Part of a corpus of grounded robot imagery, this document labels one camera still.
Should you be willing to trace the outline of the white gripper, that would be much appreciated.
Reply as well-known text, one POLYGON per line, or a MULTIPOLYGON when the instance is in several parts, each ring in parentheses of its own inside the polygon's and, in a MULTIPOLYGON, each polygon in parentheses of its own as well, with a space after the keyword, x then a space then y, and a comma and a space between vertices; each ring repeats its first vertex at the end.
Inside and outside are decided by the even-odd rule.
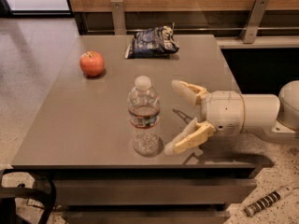
POLYGON ((199 147, 215 133, 218 136, 235 136, 241 132, 244 104, 240 94, 235 91, 214 91, 208 94, 206 88, 181 80, 173 80, 171 85, 174 92, 189 105, 201 104, 201 118, 206 121, 193 119, 165 146, 165 155, 177 155, 199 147))

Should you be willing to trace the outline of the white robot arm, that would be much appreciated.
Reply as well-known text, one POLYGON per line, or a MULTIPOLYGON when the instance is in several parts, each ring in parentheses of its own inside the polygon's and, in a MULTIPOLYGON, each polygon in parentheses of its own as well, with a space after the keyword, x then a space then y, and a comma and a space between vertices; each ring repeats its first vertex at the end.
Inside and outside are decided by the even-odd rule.
POLYGON ((294 144, 299 139, 298 80, 284 85, 278 95, 209 92, 180 80, 174 80, 172 88, 190 105, 200 107, 200 117, 192 119, 165 146, 166 155, 198 147, 212 136, 226 138, 251 133, 275 144, 294 144))

